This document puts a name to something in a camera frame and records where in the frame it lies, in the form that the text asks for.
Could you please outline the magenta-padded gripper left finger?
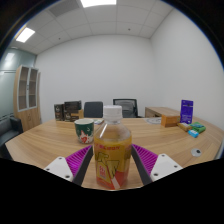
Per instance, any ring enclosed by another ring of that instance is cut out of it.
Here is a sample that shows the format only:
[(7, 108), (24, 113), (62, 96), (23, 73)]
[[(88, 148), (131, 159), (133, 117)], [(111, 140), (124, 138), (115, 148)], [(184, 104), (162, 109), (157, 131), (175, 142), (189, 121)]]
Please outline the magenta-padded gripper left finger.
[(57, 157), (44, 170), (81, 186), (92, 156), (93, 147), (89, 145), (68, 157)]

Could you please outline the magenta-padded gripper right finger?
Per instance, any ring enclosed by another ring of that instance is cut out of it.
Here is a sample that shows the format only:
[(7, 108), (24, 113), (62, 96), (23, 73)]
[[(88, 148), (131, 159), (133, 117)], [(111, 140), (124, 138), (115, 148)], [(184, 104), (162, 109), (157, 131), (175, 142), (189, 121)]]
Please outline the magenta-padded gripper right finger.
[(132, 145), (132, 157), (143, 185), (148, 185), (182, 169), (182, 167), (168, 155), (157, 155), (135, 144)]

